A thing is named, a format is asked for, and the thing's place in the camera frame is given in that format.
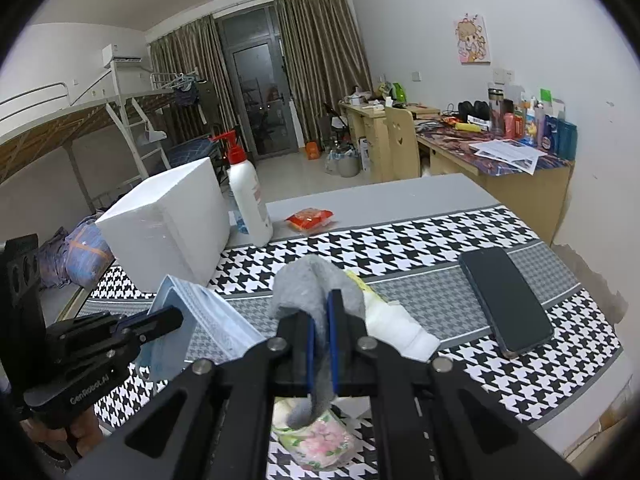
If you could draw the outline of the left hand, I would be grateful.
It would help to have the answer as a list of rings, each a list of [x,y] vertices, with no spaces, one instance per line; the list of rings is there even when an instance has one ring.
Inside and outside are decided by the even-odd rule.
[[[80,457],[87,455],[105,439],[93,406],[66,428],[50,429],[37,419],[23,420],[21,426],[41,451],[56,460],[66,457],[63,448],[70,439],[75,441],[76,452]]]

